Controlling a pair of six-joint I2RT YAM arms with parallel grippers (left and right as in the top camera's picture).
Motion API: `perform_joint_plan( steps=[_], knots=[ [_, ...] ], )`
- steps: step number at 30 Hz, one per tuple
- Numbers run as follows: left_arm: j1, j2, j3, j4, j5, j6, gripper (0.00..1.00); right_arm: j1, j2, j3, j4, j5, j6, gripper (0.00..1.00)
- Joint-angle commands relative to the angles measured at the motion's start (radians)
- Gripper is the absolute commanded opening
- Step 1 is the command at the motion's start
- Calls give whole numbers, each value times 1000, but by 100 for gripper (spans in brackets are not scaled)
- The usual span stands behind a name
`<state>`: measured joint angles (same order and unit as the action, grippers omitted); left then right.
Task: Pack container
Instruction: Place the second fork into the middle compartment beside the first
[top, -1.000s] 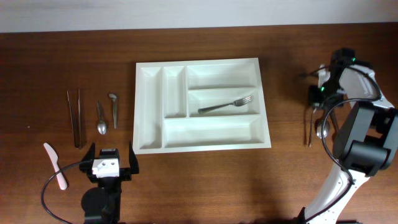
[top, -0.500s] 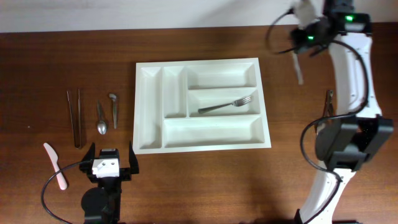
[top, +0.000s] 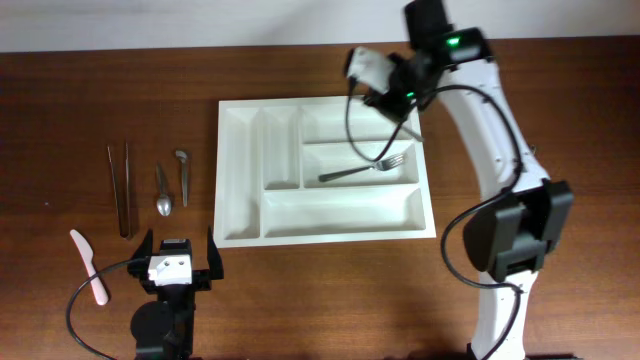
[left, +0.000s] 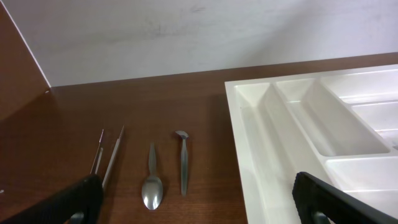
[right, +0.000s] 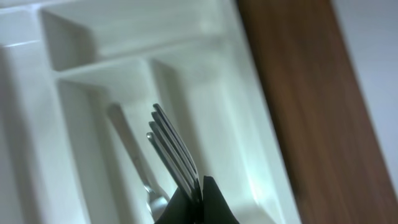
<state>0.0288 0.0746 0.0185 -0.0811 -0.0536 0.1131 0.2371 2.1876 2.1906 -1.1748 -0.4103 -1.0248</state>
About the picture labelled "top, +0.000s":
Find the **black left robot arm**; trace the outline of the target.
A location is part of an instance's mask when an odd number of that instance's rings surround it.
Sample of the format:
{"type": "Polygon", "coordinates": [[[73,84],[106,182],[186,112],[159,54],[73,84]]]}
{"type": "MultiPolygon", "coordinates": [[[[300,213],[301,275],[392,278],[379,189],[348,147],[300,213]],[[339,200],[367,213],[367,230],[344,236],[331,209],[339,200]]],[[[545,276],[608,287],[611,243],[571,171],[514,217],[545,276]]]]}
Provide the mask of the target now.
{"type": "Polygon", "coordinates": [[[139,280],[154,301],[140,306],[130,322],[136,341],[137,359],[188,359],[193,353],[196,294],[212,289],[212,282],[224,278],[224,267],[207,230],[208,267],[193,268],[188,239],[166,239],[153,251],[153,231],[148,230],[131,257],[127,272],[139,280]]]}

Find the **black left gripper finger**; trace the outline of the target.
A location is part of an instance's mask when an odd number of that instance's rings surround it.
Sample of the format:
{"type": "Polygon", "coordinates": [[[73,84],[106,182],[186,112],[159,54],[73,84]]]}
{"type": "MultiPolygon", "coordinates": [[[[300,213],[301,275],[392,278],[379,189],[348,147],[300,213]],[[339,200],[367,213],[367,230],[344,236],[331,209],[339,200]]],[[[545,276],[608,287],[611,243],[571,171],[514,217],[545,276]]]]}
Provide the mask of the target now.
{"type": "Polygon", "coordinates": [[[224,266],[219,249],[214,241],[211,226],[207,228],[207,262],[209,266],[209,278],[211,280],[223,280],[224,266]]]}
{"type": "Polygon", "coordinates": [[[149,229],[131,257],[127,265],[127,272],[131,276],[145,276],[148,272],[150,258],[153,252],[153,230],[149,229]]]}

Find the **metal fork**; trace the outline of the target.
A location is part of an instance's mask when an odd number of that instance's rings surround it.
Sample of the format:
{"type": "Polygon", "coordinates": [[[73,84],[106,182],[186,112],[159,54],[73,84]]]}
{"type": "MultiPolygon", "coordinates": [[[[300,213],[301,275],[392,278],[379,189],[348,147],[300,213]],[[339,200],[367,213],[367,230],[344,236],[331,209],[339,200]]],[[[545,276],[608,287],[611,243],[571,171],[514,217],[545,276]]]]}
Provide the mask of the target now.
{"type": "Polygon", "coordinates": [[[422,135],[420,133],[413,131],[411,128],[403,126],[402,130],[405,133],[407,133],[409,136],[411,136],[413,139],[415,139],[417,142],[422,143],[424,141],[424,138],[422,137],[422,135]]]}
{"type": "Polygon", "coordinates": [[[318,181],[321,183],[325,183],[325,182],[333,181],[342,177],[353,175],[356,173],[364,172],[367,170],[386,172],[396,167],[399,167],[405,162],[405,160],[406,160],[406,155],[404,153],[400,153],[385,159],[381,159],[379,161],[376,161],[366,166],[361,166],[361,167],[352,168],[348,170],[342,170],[342,171],[319,175],[318,181]]]}

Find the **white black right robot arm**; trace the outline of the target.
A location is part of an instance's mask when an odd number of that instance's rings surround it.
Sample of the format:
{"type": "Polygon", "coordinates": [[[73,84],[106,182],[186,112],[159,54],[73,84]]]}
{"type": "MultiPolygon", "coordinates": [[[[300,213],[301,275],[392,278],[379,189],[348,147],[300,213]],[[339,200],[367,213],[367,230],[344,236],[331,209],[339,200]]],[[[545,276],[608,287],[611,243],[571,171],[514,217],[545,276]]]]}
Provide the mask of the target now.
{"type": "Polygon", "coordinates": [[[411,1],[404,18],[413,54],[352,50],[344,74],[368,88],[365,105],[402,126],[439,100],[454,121],[480,190],[478,204],[443,230],[450,273],[479,292],[467,359],[523,359],[528,300],[574,202],[565,181],[537,161],[509,108],[483,32],[457,29],[441,1],[411,1]]]}

